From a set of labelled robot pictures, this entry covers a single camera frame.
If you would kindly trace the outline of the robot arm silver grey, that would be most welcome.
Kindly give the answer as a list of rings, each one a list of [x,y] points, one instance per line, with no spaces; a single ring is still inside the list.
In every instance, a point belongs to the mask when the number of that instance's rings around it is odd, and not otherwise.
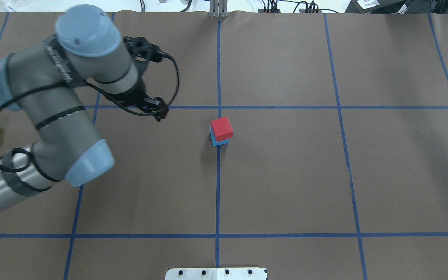
[[[59,16],[41,44],[0,59],[0,112],[23,110],[40,139],[0,157],[0,212],[67,181],[83,186],[114,166],[76,88],[91,87],[136,116],[165,119],[171,101],[150,97],[149,62],[175,59],[143,37],[121,37],[94,5]]]

